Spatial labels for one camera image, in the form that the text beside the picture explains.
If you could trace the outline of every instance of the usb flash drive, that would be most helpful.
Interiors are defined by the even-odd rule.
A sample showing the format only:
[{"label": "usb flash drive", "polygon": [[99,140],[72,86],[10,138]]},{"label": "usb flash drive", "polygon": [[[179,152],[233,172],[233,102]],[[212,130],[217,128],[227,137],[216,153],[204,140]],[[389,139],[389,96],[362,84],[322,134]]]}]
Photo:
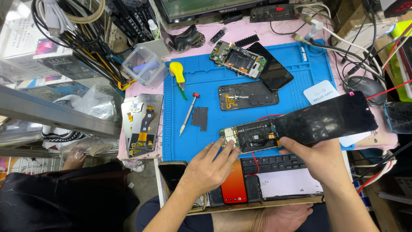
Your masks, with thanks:
[{"label": "usb flash drive", "polygon": [[210,41],[207,43],[209,44],[209,46],[213,46],[213,44],[215,44],[216,41],[218,41],[227,31],[227,28],[222,28],[213,38],[210,39]]}]

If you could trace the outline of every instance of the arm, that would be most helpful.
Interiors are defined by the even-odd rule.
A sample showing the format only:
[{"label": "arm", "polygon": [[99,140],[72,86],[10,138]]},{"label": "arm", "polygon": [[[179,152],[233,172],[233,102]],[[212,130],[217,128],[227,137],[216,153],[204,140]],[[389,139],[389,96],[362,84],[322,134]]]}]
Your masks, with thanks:
[{"label": "arm", "polygon": [[298,155],[321,183],[334,232],[379,232],[351,183],[338,139],[322,141],[312,148],[287,137],[280,142],[286,148],[280,153]]},{"label": "arm", "polygon": [[236,147],[230,152],[234,144],[234,141],[230,140],[216,157],[222,144],[223,139],[218,139],[216,143],[207,145],[190,161],[176,190],[146,226],[144,232],[177,231],[196,199],[203,193],[216,189],[225,181],[240,150]]}]

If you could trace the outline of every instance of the screwdriver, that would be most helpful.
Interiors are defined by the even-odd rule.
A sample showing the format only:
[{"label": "screwdriver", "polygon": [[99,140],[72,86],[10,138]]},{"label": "screwdriver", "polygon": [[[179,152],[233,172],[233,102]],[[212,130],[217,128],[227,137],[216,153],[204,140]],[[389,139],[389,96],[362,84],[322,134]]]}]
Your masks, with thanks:
[{"label": "screwdriver", "polygon": [[195,92],[192,94],[192,96],[193,96],[194,98],[193,98],[192,104],[191,104],[190,107],[189,107],[189,111],[188,111],[187,114],[186,114],[185,121],[183,122],[183,125],[182,125],[182,127],[180,128],[179,137],[180,137],[180,135],[182,135],[182,132],[183,132],[183,130],[184,130],[185,127],[186,127],[187,121],[189,120],[190,113],[192,112],[193,105],[194,105],[194,102],[196,101],[196,98],[199,98],[199,97],[200,97],[200,95],[199,95],[198,93],[195,93]]}]

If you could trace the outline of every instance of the orange phone screen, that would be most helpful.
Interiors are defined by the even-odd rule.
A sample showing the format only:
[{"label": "orange phone screen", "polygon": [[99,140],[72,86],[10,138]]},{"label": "orange phone screen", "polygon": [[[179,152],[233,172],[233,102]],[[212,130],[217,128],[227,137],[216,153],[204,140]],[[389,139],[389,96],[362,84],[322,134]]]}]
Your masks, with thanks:
[{"label": "orange phone screen", "polygon": [[226,204],[236,202],[247,202],[245,181],[243,179],[242,164],[237,159],[232,166],[230,174],[222,183],[222,195]]}]

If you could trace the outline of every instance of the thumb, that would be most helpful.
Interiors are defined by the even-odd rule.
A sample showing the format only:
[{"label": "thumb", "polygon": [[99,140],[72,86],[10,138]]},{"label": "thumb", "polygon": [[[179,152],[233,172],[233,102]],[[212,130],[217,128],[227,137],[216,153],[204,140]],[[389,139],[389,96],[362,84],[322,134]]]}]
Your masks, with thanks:
[{"label": "thumb", "polygon": [[295,153],[298,155],[300,158],[305,157],[311,152],[311,148],[306,147],[295,140],[288,138],[288,137],[282,137],[280,139],[280,142],[282,146],[284,146],[287,150],[289,150],[292,153]]}]

